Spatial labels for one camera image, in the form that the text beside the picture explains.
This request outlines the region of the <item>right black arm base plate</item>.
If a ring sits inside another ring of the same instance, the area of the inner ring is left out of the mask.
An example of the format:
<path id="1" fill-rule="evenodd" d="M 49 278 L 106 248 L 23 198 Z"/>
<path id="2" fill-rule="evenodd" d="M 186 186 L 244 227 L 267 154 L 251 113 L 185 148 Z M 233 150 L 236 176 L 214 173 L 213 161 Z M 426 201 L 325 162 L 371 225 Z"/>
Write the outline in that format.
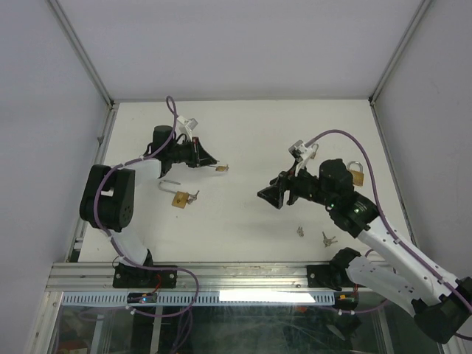
<path id="1" fill-rule="evenodd" d="M 355 283 L 347 276 L 346 265 L 322 263 L 307 265 L 306 277 L 309 288 L 329 288 L 342 291 L 345 288 L 354 288 Z"/>

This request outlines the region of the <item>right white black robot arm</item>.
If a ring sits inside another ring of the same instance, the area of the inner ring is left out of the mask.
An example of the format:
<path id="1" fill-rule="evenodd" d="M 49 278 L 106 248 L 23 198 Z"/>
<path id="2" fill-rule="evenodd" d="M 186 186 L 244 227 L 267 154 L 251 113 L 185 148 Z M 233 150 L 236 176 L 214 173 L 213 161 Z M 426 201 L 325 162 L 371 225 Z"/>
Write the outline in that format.
<path id="1" fill-rule="evenodd" d="M 392 271 L 375 269 L 359 252 L 345 248 L 330 261 L 327 287 L 363 285 L 407 312 L 430 339 L 446 344 L 471 317 L 471 278 L 458 278 L 396 235 L 377 205 L 356 192 L 341 159 L 320 165 L 319 174 L 293 166 L 282 171 L 258 197 L 281 209 L 299 198 L 322 205 L 340 230 L 369 246 Z"/>

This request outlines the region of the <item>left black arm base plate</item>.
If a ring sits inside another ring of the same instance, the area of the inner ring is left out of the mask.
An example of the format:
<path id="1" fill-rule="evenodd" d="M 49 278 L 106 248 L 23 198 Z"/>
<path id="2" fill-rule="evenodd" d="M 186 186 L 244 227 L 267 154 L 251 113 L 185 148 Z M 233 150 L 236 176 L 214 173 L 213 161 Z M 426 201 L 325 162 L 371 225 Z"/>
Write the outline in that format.
<path id="1" fill-rule="evenodd" d="M 113 288 L 175 288 L 177 271 L 165 266 L 163 270 L 151 271 L 119 263 L 115 267 Z"/>

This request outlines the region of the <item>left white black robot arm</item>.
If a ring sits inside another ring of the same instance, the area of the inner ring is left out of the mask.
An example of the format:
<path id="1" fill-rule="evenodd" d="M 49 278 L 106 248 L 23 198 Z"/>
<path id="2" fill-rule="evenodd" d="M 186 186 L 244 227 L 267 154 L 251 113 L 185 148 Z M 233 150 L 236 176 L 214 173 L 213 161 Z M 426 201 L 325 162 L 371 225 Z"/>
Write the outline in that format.
<path id="1" fill-rule="evenodd" d="M 144 156 L 115 167 L 93 165 L 80 202 L 80 218 L 108 236 L 121 264 L 130 266 L 129 278 L 138 286 L 151 284 L 155 270 L 150 251 L 130 227 L 136 188 L 161 182 L 174 164 L 199 168 L 218 163 L 197 136 L 185 136 L 183 142 L 179 138 L 173 127 L 158 125 Z"/>

